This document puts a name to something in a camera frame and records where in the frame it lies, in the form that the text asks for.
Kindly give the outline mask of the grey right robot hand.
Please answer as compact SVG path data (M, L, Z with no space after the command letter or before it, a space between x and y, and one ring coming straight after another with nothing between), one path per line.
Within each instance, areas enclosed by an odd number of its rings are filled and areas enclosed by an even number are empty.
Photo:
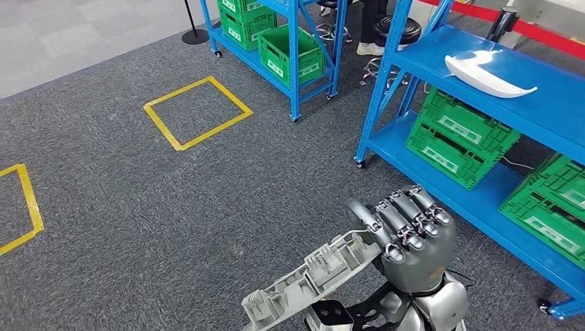
M405 185L372 204L351 199L346 210L364 243L381 250L373 263L398 290L427 293L442 285L456 225L421 185Z

